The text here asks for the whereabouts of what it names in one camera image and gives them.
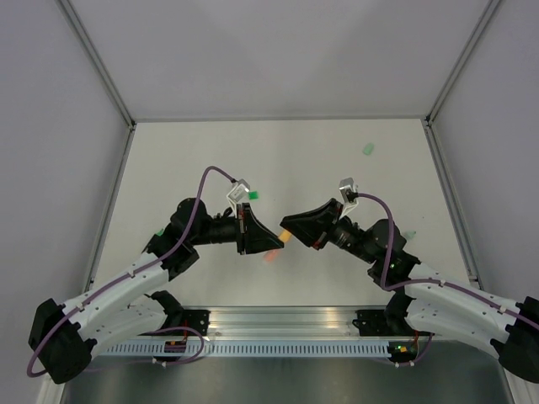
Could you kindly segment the orange highlighter pen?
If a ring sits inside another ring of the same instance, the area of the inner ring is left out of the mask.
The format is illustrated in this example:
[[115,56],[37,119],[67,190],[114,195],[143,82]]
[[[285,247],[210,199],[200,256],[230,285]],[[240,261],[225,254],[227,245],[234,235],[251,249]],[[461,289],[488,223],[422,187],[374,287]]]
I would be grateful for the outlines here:
[[270,250],[264,254],[263,260],[266,263],[272,263],[276,260],[276,258],[279,256],[280,253],[281,253],[281,249]]

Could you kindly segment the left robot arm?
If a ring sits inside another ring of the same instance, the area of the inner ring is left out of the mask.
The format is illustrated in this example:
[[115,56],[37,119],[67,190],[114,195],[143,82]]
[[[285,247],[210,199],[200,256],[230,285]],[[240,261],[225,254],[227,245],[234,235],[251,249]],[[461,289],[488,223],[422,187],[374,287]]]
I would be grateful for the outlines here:
[[178,332],[183,308],[163,286],[195,264],[196,247],[226,243],[240,255],[284,246],[248,203],[209,215],[200,199],[182,200],[141,256],[112,280],[62,303],[47,299],[38,305],[29,333],[28,377],[48,375],[64,384],[117,343],[139,334]]

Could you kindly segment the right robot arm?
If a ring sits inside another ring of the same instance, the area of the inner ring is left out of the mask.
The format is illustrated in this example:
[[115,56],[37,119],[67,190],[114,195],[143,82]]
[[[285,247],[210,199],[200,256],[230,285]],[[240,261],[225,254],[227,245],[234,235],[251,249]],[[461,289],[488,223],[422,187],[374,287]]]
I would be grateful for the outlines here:
[[500,297],[447,278],[405,251],[391,215],[363,229],[336,199],[288,215],[281,226],[302,244],[321,250],[331,243],[369,263],[368,275],[392,293],[383,314],[387,330],[428,333],[477,348],[511,374],[538,382],[538,300]]

